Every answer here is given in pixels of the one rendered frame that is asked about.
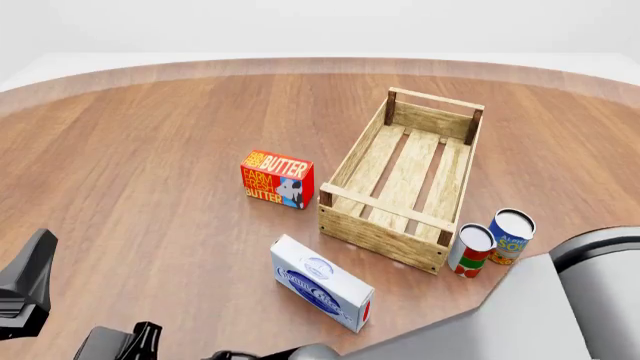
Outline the white cream cheese box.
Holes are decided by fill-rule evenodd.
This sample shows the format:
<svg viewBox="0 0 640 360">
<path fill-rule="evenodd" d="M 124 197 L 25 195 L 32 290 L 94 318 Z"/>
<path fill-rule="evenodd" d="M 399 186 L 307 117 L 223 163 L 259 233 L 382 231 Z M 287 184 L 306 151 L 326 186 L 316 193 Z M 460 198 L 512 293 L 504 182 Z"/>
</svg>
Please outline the white cream cheese box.
<svg viewBox="0 0 640 360">
<path fill-rule="evenodd" d="M 286 234 L 270 247 L 274 278 L 352 332 L 371 315 L 374 287 Z"/>
</svg>

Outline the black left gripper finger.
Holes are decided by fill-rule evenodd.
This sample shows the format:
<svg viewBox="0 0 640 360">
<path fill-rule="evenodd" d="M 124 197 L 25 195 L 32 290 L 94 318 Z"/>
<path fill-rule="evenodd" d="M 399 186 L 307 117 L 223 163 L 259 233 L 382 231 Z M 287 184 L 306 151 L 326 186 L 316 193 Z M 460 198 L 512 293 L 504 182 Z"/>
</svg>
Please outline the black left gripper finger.
<svg viewBox="0 0 640 360">
<path fill-rule="evenodd" d="M 133 338 L 125 351 L 125 360 L 158 360 L 162 327 L 151 322 L 134 326 Z"/>
<path fill-rule="evenodd" d="M 50 277 L 58 239 L 37 230 L 8 265 L 0 270 L 0 301 L 50 302 Z"/>
</svg>

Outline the tomato print tin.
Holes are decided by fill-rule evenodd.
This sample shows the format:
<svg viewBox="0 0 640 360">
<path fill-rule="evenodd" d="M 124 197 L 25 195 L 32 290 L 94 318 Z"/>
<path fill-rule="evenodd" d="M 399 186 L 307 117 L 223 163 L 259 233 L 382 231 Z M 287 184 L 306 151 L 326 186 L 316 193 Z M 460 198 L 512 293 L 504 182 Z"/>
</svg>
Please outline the tomato print tin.
<svg viewBox="0 0 640 360">
<path fill-rule="evenodd" d="M 475 278 L 495 248 L 497 242 L 490 230 L 480 224 L 465 224 L 456 234 L 447 263 L 456 275 Z"/>
</svg>

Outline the wooden slat tray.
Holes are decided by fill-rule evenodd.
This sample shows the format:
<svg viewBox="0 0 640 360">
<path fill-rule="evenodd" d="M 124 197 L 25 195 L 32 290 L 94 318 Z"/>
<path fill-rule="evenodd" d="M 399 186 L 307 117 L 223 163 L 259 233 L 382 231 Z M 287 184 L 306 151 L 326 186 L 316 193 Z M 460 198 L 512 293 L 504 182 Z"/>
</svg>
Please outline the wooden slat tray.
<svg viewBox="0 0 640 360">
<path fill-rule="evenodd" d="M 438 274 L 458 229 L 484 110 L 390 88 L 319 189 L 321 233 Z"/>
</svg>

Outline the red butter box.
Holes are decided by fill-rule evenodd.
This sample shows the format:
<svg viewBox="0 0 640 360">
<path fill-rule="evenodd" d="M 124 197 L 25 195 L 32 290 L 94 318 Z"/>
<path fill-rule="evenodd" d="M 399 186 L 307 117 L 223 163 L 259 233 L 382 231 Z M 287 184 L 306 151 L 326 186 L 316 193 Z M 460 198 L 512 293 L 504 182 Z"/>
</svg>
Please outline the red butter box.
<svg viewBox="0 0 640 360">
<path fill-rule="evenodd" d="M 249 197 L 306 209 L 314 194 L 314 164 L 311 161 L 253 150 L 240 169 Z"/>
</svg>

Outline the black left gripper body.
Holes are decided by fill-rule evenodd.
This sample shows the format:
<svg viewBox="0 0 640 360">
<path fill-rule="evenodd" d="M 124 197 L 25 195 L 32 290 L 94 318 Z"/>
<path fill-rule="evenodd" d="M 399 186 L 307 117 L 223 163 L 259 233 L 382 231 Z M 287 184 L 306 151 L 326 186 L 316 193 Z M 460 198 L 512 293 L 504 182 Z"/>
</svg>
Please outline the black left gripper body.
<svg viewBox="0 0 640 360">
<path fill-rule="evenodd" d="M 37 337 L 50 310 L 47 299 L 40 301 L 15 290 L 0 289 L 0 338 Z"/>
</svg>

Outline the small flat plate on stalk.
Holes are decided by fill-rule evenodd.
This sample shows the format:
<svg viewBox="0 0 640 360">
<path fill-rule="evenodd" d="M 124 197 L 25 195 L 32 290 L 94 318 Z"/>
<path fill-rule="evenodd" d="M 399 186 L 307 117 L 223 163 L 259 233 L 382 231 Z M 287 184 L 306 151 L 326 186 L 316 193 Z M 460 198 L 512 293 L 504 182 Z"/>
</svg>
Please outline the small flat plate on stalk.
<svg viewBox="0 0 640 360">
<path fill-rule="evenodd" d="M 93 328 L 73 360 L 117 360 L 132 341 L 133 335 L 104 326 Z"/>
</svg>

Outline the blue alphabet soup tin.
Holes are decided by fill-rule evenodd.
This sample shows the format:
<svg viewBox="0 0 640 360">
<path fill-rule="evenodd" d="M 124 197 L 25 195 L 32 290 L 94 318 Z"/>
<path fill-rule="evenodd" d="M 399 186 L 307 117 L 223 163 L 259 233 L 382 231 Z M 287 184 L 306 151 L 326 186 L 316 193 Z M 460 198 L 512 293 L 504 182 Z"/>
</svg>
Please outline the blue alphabet soup tin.
<svg viewBox="0 0 640 360">
<path fill-rule="evenodd" d="M 489 231 L 497 244 L 489 260 L 500 265 L 511 265 L 534 238 L 536 224 L 526 213 L 518 209 L 505 208 L 496 212 L 489 225 Z"/>
</svg>

